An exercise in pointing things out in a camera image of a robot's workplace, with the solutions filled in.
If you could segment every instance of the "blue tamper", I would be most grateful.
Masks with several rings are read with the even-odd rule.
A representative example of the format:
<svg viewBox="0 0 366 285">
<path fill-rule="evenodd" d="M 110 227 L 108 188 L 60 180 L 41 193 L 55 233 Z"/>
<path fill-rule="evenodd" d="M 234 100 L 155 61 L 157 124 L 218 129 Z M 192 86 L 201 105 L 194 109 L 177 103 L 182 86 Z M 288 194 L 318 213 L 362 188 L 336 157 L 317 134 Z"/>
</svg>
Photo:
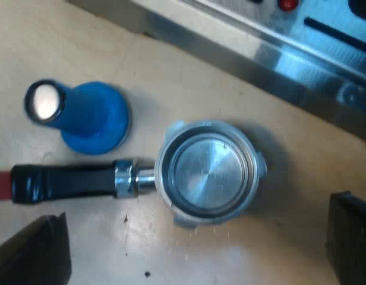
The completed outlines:
<svg viewBox="0 0 366 285">
<path fill-rule="evenodd" d="M 54 80 L 33 83 L 24 98 L 29 118 L 61 130 L 75 151 L 103 154 L 123 142 L 131 113 L 122 94 L 105 83 L 89 82 L 69 88 Z"/>
</svg>

